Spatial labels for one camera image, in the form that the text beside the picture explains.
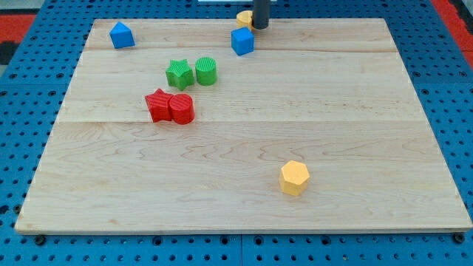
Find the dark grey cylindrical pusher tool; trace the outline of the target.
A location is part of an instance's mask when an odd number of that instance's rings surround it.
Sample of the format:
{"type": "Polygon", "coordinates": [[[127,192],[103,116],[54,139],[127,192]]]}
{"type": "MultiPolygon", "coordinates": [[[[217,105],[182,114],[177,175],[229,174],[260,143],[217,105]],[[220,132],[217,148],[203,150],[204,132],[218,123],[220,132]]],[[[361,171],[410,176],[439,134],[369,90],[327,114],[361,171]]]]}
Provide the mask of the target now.
{"type": "Polygon", "coordinates": [[[253,28],[263,30],[269,25],[271,0],[253,0],[253,28]]]}

